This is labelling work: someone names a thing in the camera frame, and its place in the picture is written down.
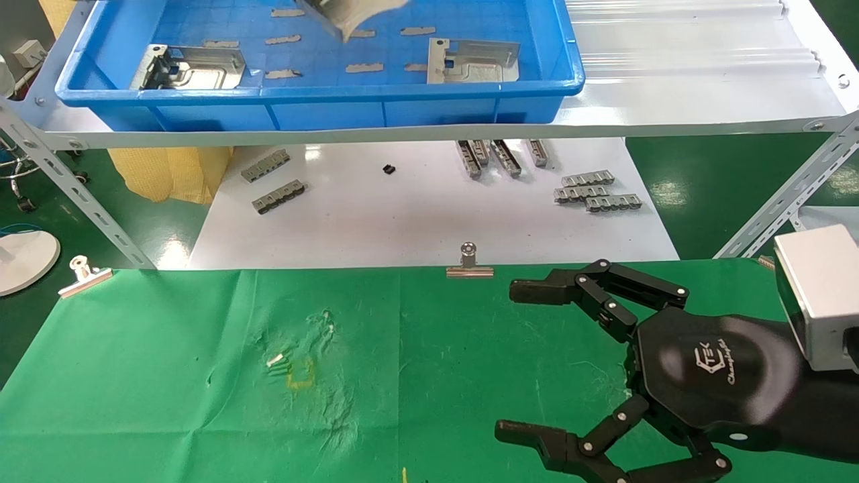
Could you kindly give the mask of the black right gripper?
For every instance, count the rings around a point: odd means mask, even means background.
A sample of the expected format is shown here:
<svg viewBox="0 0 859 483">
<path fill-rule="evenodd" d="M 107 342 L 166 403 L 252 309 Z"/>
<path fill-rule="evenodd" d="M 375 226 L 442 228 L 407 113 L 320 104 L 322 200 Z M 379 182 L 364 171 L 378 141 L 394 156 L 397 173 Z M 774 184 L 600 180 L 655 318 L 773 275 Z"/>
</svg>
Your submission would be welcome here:
<svg viewBox="0 0 859 483">
<path fill-rule="evenodd" d="M 514 303 L 576 305 L 619 343 L 631 343 L 636 329 L 633 383 L 644 396 L 626 400 L 584 437 L 497 420 L 497 440 L 531 447 L 546 470 L 586 482 L 717 482 L 733 465 L 709 441 L 749 451 L 816 451 L 801 398 L 807 364 L 791 328 L 748 316 L 688 314 L 680 310 L 687 297 L 685 287 L 605 259 L 513 280 Z M 636 327 L 621 299 L 662 311 Z M 644 419 L 685 444 L 689 458 L 631 471 L 615 465 L 608 449 Z"/>
</svg>

